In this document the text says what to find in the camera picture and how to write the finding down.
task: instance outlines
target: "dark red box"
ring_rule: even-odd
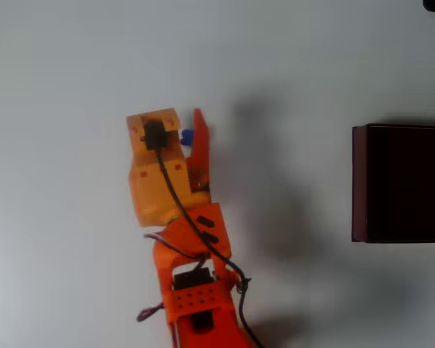
[[[435,127],[353,128],[352,240],[435,242]]]

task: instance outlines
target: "black cable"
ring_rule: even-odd
[[[167,241],[166,239],[164,239],[162,236],[159,236],[155,233],[146,233],[144,234],[144,238],[150,238],[150,239],[154,239],[155,241],[158,241],[159,243],[161,243],[162,245],[164,245],[165,247],[167,247],[168,249],[171,249],[175,252],[177,252],[178,254],[187,257],[188,259],[191,260],[198,260],[198,261],[202,261],[204,259],[204,255],[200,254],[200,255],[190,255],[187,254],[186,252],[183,252],[182,250],[180,250],[178,247],[173,246],[169,241]]]
[[[167,173],[167,169],[165,166],[165,162],[161,156],[161,149],[155,149],[159,168],[161,170],[162,176],[165,179],[167,188],[169,189],[169,192],[171,193],[172,198],[174,199],[175,204],[179,208],[179,210],[182,212],[182,215],[187,220],[187,223],[192,227],[192,230],[194,230],[195,234],[200,238],[202,243],[213,253],[216,255],[219,259],[221,259],[226,265],[233,268],[240,277],[240,284],[237,286],[237,292],[240,293],[240,301],[239,301],[239,317],[242,326],[244,327],[245,331],[249,334],[249,336],[252,338],[253,342],[257,345],[258,348],[264,348],[260,340],[256,337],[254,332],[249,327],[247,320],[244,316],[244,302],[245,302],[245,295],[247,294],[248,290],[248,283],[251,280],[250,278],[245,277],[245,273],[241,268],[236,265],[234,262],[230,261],[227,257],[222,255],[216,248],[214,248],[213,245],[211,245],[210,242],[206,239],[206,237],[203,236],[203,233],[199,230],[199,228],[195,225],[195,222],[191,219],[190,215],[187,213],[186,209],[181,203],[181,200],[179,199],[177,193],[175,192],[173,183],[171,182],[170,176]]]

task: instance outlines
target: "white surface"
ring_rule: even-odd
[[[169,106],[214,128],[269,348],[435,347],[435,245],[350,242],[351,127],[435,118],[420,0],[0,0],[0,348],[170,347],[135,322],[160,294],[125,126]]]

